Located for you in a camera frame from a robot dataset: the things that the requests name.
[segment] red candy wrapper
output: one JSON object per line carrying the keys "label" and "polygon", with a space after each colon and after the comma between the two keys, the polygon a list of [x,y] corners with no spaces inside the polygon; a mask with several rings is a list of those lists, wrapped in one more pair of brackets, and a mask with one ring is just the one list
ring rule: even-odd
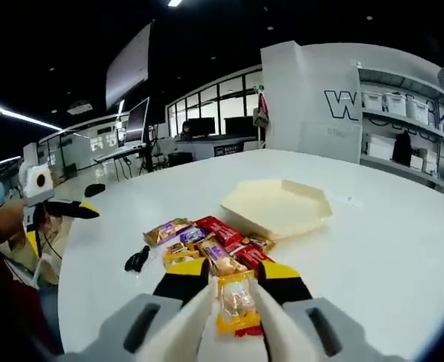
{"label": "red candy wrapper", "polygon": [[213,216],[207,216],[196,222],[197,226],[215,234],[216,239],[227,252],[231,252],[242,244],[244,237],[240,232],[221,222]]}
{"label": "red candy wrapper", "polygon": [[234,258],[240,264],[245,265],[248,269],[253,269],[256,275],[259,272],[259,262],[263,262],[264,260],[273,262],[272,259],[253,245],[246,245],[245,247],[240,248],[234,253]]}

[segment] wrapped snack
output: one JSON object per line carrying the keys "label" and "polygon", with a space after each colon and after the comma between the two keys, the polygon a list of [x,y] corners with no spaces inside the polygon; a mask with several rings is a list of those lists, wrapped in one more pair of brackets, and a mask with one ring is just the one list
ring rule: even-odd
{"label": "wrapped snack", "polygon": [[259,234],[250,234],[247,239],[254,247],[262,251],[264,254],[267,254],[275,246],[274,241]]}
{"label": "wrapped snack", "polygon": [[184,243],[176,243],[167,249],[167,254],[176,254],[183,251],[188,251],[188,247]]}
{"label": "wrapped snack", "polygon": [[197,248],[210,261],[214,275],[223,276],[246,271],[246,267],[228,255],[213,234],[200,241]]}
{"label": "wrapped snack", "polygon": [[179,239],[182,243],[197,243],[208,236],[208,232],[203,229],[192,226],[186,232],[180,235]]}
{"label": "wrapped snack", "polygon": [[246,245],[245,247],[239,249],[234,254],[234,258],[241,264],[245,265],[248,269],[253,269],[255,271],[255,275],[259,273],[259,262],[264,260],[273,262],[272,259],[253,245]]}
{"label": "wrapped snack", "polygon": [[218,278],[222,311],[216,319],[217,333],[233,333],[260,325],[260,315],[250,295],[250,276],[253,271]]}
{"label": "wrapped snack", "polygon": [[165,268],[168,268],[169,266],[195,260],[199,257],[200,253],[194,249],[192,244],[176,243],[167,249],[163,256],[163,264]]}
{"label": "wrapped snack", "polygon": [[217,240],[229,253],[242,244],[243,236],[240,232],[235,231],[213,216],[199,219],[196,224],[208,232],[214,233]]}
{"label": "wrapped snack", "polygon": [[187,219],[173,219],[145,233],[145,241],[148,245],[155,247],[181,234],[191,225],[192,222]]}
{"label": "wrapped snack", "polygon": [[163,257],[163,264],[165,268],[168,268],[181,262],[189,262],[198,259],[200,254],[196,250],[182,251],[181,253],[166,253]]}

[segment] glass wall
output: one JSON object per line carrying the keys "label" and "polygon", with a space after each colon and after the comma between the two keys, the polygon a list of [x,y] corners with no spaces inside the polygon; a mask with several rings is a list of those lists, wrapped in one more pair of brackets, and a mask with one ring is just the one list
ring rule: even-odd
{"label": "glass wall", "polygon": [[49,163],[54,178],[63,180],[96,164],[94,159],[118,147],[118,131],[127,117],[112,117],[67,130],[38,142],[39,163]]}
{"label": "glass wall", "polygon": [[263,78],[262,71],[258,69],[221,81],[170,104],[167,118],[171,137],[179,135],[183,122],[190,118],[213,117],[214,134],[225,134],[226,118],[252,116],[259,103],[254,88],[260,85],[263,85]]}

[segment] wall lettering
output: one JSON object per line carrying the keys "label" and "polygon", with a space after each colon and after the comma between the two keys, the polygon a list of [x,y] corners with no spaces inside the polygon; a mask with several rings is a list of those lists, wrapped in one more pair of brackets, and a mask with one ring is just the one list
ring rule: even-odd
{"label": "wall lettering", "polygon": [[352,121],[359,121],[356,111],[356,96],[357,92],[354,92],[354,96],[347,90],[325,90],[327,104],[329,105],[330,112],[333,118],[344,119],[347,117]]}

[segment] computer monitor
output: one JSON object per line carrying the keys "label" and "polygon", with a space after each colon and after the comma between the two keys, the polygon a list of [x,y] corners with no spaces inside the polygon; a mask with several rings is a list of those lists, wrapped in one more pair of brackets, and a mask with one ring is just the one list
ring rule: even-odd
{"label": "computer monitor", "polygon": [[257,136],[257,127],[253,125],[253,117],[231,117],[225,118],[226,134],[235,136],[251,137]]}
{"label": "computer monitor", "polygon": [[215,133],[215,118],[190,118],[187,120],[188,126],[190,127],[190,136],[208,136],[209,134]]}
{"label": "computer monitor", "polygon": [[143,141],[146,127],[146,113],[148,111],[149,98],[143,100],[138,106],[130,111],[124,144]]}

